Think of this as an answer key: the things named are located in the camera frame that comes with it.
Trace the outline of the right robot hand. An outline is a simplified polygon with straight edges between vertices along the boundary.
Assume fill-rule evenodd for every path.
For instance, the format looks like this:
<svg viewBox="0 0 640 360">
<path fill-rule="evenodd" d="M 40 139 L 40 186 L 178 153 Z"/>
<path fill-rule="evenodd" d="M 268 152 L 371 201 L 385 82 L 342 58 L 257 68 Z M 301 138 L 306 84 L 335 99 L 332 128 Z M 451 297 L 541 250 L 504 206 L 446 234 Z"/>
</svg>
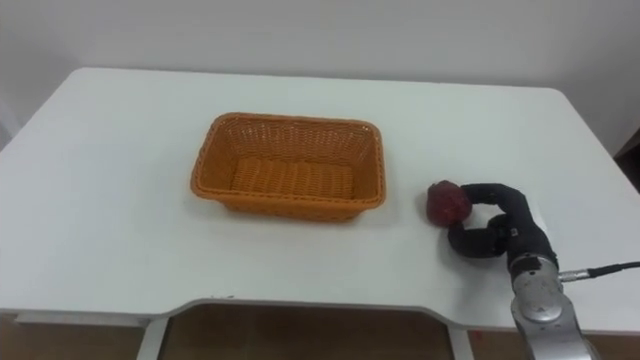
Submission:
<svg viewBox="0 0 640 360">
<path fill-rule="evenodd" d="M 496 205 L 502 214 L 493 217 L 485 228 L 466 229 L 462 222 L 450 225 L 448 242 L 458 255 L 487 259 L 506 254 L 511 269 L 518 258 L 529 254 L 559 267 L 550 241 L 535 222 L 522 192 L 499 183 L 465 184 L 461 189 L 472 205 Z"/>
</svg>

